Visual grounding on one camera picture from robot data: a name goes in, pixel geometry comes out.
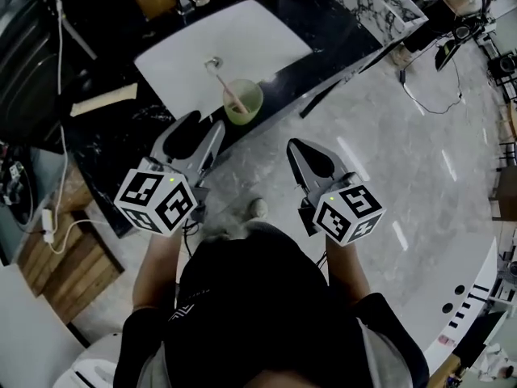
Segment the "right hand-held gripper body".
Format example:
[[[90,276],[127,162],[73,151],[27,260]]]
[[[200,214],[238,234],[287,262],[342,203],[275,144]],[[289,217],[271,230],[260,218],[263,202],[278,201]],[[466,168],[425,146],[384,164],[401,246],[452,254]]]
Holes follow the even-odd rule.
[[[299,208],[309,236],[321,231],[338,245],[370,235],[385,213],[372,185],[355,172],[317,192],[314,199],[304,198]]]

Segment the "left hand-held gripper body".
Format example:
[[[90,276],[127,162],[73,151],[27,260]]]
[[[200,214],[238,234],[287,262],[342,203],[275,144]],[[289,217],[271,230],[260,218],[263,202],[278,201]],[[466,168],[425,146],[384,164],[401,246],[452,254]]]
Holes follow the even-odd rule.
[[[208,189],[185,174],[150,158],[131,169],[114,200],[136,229],[170,237],[189,217],[200,222]]]

